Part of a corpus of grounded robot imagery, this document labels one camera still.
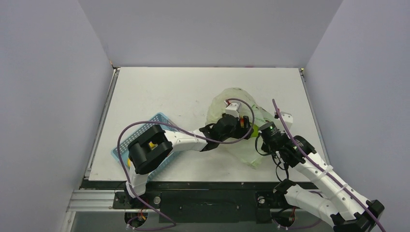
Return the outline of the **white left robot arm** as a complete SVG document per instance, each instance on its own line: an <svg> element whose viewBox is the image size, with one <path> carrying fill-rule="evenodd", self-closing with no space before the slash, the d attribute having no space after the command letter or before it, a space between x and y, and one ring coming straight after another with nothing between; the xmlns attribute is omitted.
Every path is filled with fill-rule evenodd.
<svg viewBox="0 0 410 232"><path fill-rule="evenodd" d="M162 122L154 123L128 145L131 167L127 175L126 203L133 208L144 203L149 174L156 170L169 154L213 150L220 144L230 144L230 138L233 143L247 140L253 133L254 122L253 116L235 117L223 114L216 123L194 131L180 128L169 131L162 128Z"/></svg>

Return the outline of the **green fake lime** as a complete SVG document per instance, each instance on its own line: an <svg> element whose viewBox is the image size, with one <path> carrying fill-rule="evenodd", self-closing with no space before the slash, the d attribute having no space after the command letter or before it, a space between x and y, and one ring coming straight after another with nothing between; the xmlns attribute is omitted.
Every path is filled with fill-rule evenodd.
<svg viewBox="0 0 410 232"><path fill-rule="evenodd" d="M251 137L257 137L257 136L258 136L258 134L259 134L258 129L259 129L259 127L258 127L257 125L254 125L254 126L252 127Z"/></svg>

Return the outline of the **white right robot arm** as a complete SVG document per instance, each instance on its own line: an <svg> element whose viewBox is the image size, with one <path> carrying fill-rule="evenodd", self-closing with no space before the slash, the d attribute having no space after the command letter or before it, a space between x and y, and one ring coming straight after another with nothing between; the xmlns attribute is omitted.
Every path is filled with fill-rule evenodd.
<svg viewBox="0 0 410 232"><path fill-rule="evenodd" d="M315 148L303 137L289 138L273 122L259 128L262 150L279 156L284 165L298 171L324 195L303 189L285 179L273 190L273 201L278 206L295 206L320 218L336 232L369 232L376 226L385 207L378 200L369 200L338 176L325 163Z"/></svg>

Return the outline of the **light green plastic bag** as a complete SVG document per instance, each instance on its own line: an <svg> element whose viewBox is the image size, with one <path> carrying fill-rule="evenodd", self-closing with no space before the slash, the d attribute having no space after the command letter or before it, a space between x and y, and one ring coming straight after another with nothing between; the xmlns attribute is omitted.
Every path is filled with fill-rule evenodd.
<svg viewBox="0 0 410 232"><path fill-rule="evenodd" d="M248 92L239 87L231 87L223 90L212 100L208 107L205 121L207 125L217 122L226 108L225 100L229 98L238 98L248 103L255 114L254 124L258 127L266 122L274 120L274 116L257 104L255 99ZM235 144L222 145L222 148L244 164L256 169L262 163L262 156L255 150L255 139L256 137L250 137L248 140L242 140Z"/></svg>

